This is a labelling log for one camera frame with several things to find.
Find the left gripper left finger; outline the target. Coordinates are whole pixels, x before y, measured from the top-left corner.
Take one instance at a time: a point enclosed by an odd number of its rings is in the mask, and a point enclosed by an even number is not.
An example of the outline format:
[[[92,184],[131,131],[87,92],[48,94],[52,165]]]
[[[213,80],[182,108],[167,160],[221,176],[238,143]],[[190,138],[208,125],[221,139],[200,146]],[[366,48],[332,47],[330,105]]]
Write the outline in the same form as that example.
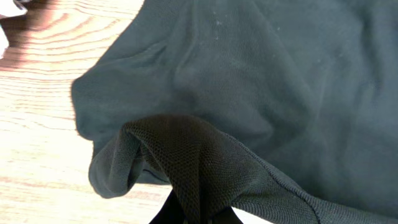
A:
[[[149,224],[184,224],[184,222],[185,214],[177,195],[172,190],[158,214]]]

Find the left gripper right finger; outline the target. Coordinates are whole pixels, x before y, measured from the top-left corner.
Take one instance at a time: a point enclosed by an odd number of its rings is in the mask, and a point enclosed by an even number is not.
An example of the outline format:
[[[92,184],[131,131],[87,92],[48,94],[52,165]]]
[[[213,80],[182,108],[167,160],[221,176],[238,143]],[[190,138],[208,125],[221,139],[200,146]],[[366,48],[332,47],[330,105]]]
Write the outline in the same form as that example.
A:
[[[243,224],[243,222],[234,213],[233,209],[228,207],[211,218],[211,224]]]

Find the black polo shirt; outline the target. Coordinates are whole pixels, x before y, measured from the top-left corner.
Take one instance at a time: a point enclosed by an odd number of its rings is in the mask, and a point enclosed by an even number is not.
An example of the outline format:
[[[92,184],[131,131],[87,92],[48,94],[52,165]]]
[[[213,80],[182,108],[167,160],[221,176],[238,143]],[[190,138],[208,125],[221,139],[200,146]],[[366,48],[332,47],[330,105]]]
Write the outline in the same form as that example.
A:
[[[397,222],[396,1],[145,1],[72,102],[103,198],[170,184],[184,223]]]

